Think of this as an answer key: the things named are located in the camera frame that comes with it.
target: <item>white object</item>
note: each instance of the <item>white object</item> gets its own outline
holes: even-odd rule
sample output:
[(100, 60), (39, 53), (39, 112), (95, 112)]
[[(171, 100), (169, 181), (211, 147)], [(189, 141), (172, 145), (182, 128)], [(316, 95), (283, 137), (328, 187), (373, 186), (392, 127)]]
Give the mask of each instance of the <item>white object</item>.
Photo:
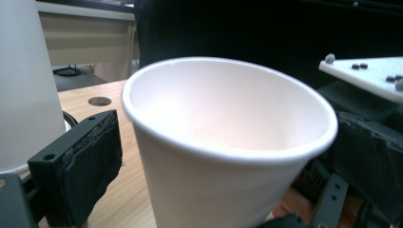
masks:
[(159, 228), (259, 225), (336, 136), (335, 112), (317, 92), (235, 60), (146, 66), (122, 97)]
[(2, 2), (0, 33), (0, 173), (24, 175), (66, 126), (35, 1)]
[[(366, 64), (368, 68), (353, 69), (354, 64)], [(345, 59), (330, 64), (323, 60), (319, 69), (390, 102), (403, 104), (403, 92), (386, 81), (388, 76), (403, 74), (403, 57)]]

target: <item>round hole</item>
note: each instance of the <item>round hole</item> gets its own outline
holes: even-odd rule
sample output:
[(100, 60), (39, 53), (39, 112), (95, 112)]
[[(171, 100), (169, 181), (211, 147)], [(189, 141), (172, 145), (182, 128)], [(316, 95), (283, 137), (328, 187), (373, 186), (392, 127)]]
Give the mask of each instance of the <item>round hole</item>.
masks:
[(54, 154), (49, 154), (49, 155), (46, 155), (46, 156), (44, 157), (44, 160), (45, 160), (45, 161), (49, 161), (49, 160), (52, 160), (54, 157), (55, 157)]
[(0, 179), (0, 188), (2, 188), (4, 185), (6, 185), (6, 180)]
[(88, 100), (88, 103), (94, 106), (107, 106), (110, 105), (112, 101), (106, 97), (93, 97)]

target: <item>wooden surface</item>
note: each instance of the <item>wooden surface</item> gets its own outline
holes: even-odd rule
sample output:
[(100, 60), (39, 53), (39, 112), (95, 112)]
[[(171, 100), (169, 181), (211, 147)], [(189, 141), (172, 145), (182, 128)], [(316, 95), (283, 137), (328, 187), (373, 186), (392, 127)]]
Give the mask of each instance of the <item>wooden surface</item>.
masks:
[[(88, 218), (89, 228), (156, 227), (133, 126), (121, 105), (124, 84), (119, 81), (59, 93), (62, 109), (77, 122), (110, 109), (118, 112), (125, 166), (95, 205)], [(94, 106), (88, 103), (93, 97), (107, 97), (112, 103)]]

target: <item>black bracket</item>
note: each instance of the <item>black bracket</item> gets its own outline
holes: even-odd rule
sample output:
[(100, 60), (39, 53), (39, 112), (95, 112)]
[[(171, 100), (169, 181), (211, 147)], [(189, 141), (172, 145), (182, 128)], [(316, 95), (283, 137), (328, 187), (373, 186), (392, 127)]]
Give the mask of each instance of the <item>black bracket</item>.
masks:
[(23, 180), (0, 175), (0, 227), (37, 227), (43, 217), (51, 227), (82, 227), (122, 155), (116, 110), (88, 117), (30, 158)]

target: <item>paper cup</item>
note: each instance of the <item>paper cup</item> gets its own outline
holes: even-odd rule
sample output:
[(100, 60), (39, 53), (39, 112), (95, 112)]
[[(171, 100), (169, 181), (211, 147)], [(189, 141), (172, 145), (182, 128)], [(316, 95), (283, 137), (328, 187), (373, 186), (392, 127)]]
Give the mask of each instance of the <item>paper cup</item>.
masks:
[(161, 61), (122, 98), (159, 228), (258, 226), (337, 131), (315, 90), (236, 60)]

